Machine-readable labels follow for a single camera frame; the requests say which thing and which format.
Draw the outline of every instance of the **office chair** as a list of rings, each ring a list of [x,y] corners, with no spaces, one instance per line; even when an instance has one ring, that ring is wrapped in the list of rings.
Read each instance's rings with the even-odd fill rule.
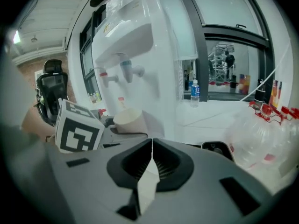
[[[59,101],[67,97],[67,73],[62,71],[61,60],[48,60],[43,66],[43,75],[37,80],[37,104],[42,119],[51,126],[56,123]]]

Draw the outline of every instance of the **white ceiling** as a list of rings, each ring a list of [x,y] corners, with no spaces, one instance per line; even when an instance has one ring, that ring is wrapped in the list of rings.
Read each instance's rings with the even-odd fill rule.
[[[19,17],[28,14],[37,0],[31,0]],[[18,28],[21,42],[13,45],[12,58],[30,56],[30,53],[63,46],[63,40],[78,17],[78,9],[86,0],[38,0],[36,7]]]

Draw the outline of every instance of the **black window frame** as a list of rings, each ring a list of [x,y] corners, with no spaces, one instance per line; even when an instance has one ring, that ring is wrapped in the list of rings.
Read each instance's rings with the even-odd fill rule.
[[[94,69],[90,69],[87,74],[85,73],[85,68],[83,63],[83,52],[86,50],[88,45],[92,44],[93,38],[95,36],[95,29],[103,22],[102,14],[103,12],[105,12],[105,10],[106,10],[106,5],[102,5],[97,11],[93,12],[91,19],[88,21],[83,31],[80,33],[80,37],[79,37],[81,70],[82,70],[82,75],[83,75],[87,94],[93,94],[98,90],[100,92],[100,89],[98,87],[98,89],[95,90],[92,84],[92,78],[95,77]],[[91,34],[90,37],[87,37],[87,31],[89,30],[90,27],[91,27]]]
[[[209,68],[208,68],[208,55],[206,40],[221,40],[230,41],[249,45],[258,48],[259,57],[259,79],[266,79],[268,75],[273,71],[274,54],[273,44],[269,27],[265,20],[265,17],[255,0],[248,0],[251,5],[262,34],[258,35],[242,28],[230,27],[216,24],[205,24],[203,22],[203,16],[195,0],[182,0],[187,13],[190,18],[190,22],[194,32],[195,43],[197,47],[198,58],[196,59],[196,79],[200,86],[200,101],[211,100],[241,100],[244,95],[229,94],[223,92],[209,92]],[[271,76],[265,83],[265,98],[266,103],[269,102],[272,90],[273,76]],[[253,100],[254,94],[248,97],[245,101]],[[184,93],[184,99],[190,99],[190,92]]]

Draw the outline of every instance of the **brick wall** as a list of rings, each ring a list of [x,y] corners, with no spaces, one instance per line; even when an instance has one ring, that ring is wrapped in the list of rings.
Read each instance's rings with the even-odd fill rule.
[[[37,59],[31,60],[31,61],[25,62],[18,66],[19,71],[23,74],[25,79],[28,80],[28,82],[31,84],[33,89],[36,88],[36,81],[35,81],[34,73],[38,70],[42,70],[45,62],[50,59],[61,60],[63,72],[69,74],[66,53],[37,58]],[[71,86],[70,79],[68,79],[68,84],[67,84],[67,95],[68,95],[70,101],[76,103],[76,98],[74,96],[74,92],[73,92],[73,88]]]

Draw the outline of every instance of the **blue bottle label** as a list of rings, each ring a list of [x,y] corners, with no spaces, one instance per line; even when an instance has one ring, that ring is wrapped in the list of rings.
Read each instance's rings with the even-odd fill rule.
[[[191,96],[199,97],[199,86],[192,86],[191,87]]]

